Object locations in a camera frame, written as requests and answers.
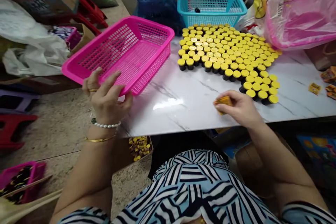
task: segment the gold bracelet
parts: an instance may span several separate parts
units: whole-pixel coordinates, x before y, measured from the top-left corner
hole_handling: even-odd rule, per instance
[[[88,142],[104,142],[104,141],[107,141],[107,140],[110,140],[110,139],[114,138],[116,135],[117,135],[117,133],[115,133],[110,138],[104,138],[104,139],[88,139],[88,138],[85,138],[84,140],[88,141]]]

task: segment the woman's hand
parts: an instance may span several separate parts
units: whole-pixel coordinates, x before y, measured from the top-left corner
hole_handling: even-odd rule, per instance
[[[231,98],[233,106],[218,104],[215,105],[216,109],[229,114],[237,123],[246,128],[255,128],[264,123],[250,96],[229,90],[220,94],[217,99],[224,96]]]
[[[125,95],[124,102],[119,102],[119,94],[124,85],[114,85],[121,72],[118,70],[99,86],[98,77],[102,69],[98,67],[90,77],[83,82],[83,91],[90,96],[92,106],[96,112],[96,120],[100,124],[117,124],[131,109],[133,104],[132,93]]]

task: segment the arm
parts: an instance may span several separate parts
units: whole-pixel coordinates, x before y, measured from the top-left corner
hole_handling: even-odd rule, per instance
[[[327,210],[306,170],[263,122],[253,100],[233,90],[221,94],[219,98],[223,96],[230,96],[234,106],[218,104],[216,108],[231,115],[249,131],[263,164],[274,178],[274,192],[280,208],[292,201],[305,201]]]
[[[124,86],[113,85],[120,72],[111,75],[102,85],[98,85],[97,69],[84,81],[84,92],[90,95],[96,112],[96,120],[102,124],[117,124],[130,110],[133,97],[127,94],[123,103],[118,96]],[[57,202],[51,223],[56,223],[71,212],[84,207],[98,207],[111,213],[112,204],[112,161],[116,141],[115,128],[100,128],[92,125],[87,134],[88,139],[108,139],[103,142],[87,141]]]

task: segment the blue plastic basket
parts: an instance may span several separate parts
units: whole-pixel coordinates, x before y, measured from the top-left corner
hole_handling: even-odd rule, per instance
[[[177,0],[177,11],[186,27],[193,24],[230,24],[235,26],[247,13],[243,0]]]

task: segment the marble table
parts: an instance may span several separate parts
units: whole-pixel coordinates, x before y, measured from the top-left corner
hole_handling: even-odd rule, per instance
[[[238,90],[240,83],[224,81],[220,74],[206,73],[199,66],[180,71],[177,65],[179,40],[171,42],[171,55],[122,123],[123,136],[156,135],[183,131],[237,126],[229,116],[221,116],[213,101],[222,92]],[[279,103],[255,105],[266,123],[336,115],[336,101],[321,90],[308,91],[310,83],[326,86],[304,51],[284,52],[268,72],[278,76]]]

